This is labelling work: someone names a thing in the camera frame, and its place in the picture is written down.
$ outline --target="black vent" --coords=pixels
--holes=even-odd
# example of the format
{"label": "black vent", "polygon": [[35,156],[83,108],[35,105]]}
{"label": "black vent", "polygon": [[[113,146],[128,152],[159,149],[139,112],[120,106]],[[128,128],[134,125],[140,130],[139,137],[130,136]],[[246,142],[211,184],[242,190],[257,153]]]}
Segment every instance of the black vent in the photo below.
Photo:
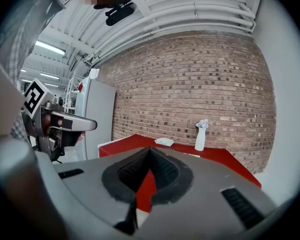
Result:
{"label": "black vent", "polygon": [[260,212],[236,188],[226,189],[221,194],[247,229],[264,219]]}
{"label": "black vent", "polygon": [[74,170],[68,170],[68,171],[64,171],[64,172],[59,172],[59,176],[61,179],[65,179],[65,178],[69,178],[78,174],[83,174],[84,171],[81,169],[74,169]]}

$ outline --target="person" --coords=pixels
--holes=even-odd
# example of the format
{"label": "person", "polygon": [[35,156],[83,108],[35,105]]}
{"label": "person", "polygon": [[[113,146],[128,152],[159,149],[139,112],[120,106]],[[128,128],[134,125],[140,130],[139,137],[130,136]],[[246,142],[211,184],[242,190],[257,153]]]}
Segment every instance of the person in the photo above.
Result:
{"label": "person", "polygon": [[[86,0],[92,5],[114,5],[122,0]],[[0,63],[12,83],[17,86],[21,69],[35,43],[51,19],[65,9],[65,0],[19,0],[0,27]],[[50,118],[43,119],[44,128]],[[25,124],[29,119],[20,112],[13,124],[11,135],[29,141]]]}

